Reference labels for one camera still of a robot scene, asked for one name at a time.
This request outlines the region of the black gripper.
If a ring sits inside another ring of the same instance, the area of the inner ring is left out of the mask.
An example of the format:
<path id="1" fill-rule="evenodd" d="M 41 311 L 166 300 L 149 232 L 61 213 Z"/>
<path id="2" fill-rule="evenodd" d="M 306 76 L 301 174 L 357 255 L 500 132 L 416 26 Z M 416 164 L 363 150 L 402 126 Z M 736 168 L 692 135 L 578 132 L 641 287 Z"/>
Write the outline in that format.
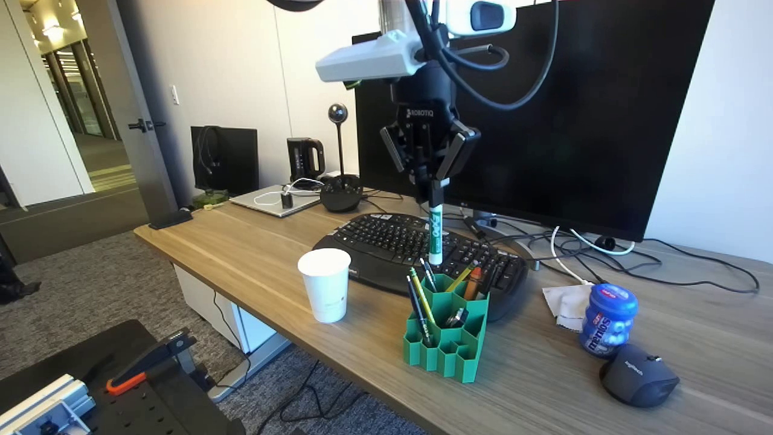
<path id="1" fill-rule="evenodd" d="M 480 131 L 457 120 L 457 81 L 435 59 L 399 79 L 392 102 L 396 123 L 380 128 L 387 155 L 421 202 L 429 198 L 432 206 L 442 206 L 449 178 L 468 161 Z"/>

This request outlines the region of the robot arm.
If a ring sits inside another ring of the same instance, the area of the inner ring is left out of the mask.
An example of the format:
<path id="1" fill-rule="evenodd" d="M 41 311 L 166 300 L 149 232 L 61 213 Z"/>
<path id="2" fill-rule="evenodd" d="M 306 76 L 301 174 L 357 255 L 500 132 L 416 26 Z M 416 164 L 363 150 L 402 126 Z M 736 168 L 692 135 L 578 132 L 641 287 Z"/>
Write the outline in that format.
<path id="1" fill-rule="evenodd" d="M 396 164 L 416 186 L 416 198 L 432 207 L 464 168 L 480 131 L 466 126 L 457 108 L 457 88 L 495 110 L 527 105 L 543 86 L 560 30 L 560 0 L 554 6 L 551 47 L 535 85 L 514 102 L 493 102 L 475 92 L 457 67 L 498 71 L 510 63 L 500 45 L 483 44 L 495 63 L 475 63 L 475 47 L 451 47 L 451 39 L 506 33 L 516 24 L 514 0 L 380 0 L 380 35 L 336 47 L 316 59 L 324 81 L 345 86 L 388 79 L 399 120 L 381 131 Z"/>

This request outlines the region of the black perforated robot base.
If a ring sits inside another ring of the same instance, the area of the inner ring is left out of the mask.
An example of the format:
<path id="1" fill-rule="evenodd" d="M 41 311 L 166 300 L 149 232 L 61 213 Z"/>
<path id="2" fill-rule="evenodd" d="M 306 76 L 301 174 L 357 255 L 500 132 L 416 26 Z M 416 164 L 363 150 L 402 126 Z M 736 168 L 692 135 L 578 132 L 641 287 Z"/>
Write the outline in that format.
<path id="1" fill-rule="evenodd" d="M 213 380 L 196 360 L 194 374 L 165 363 L 124 395 L 105 390 L 159 341 L 140 320 L 124 320 L 6 377 L 0 435 L 246 435 L 208 395 Z"/>

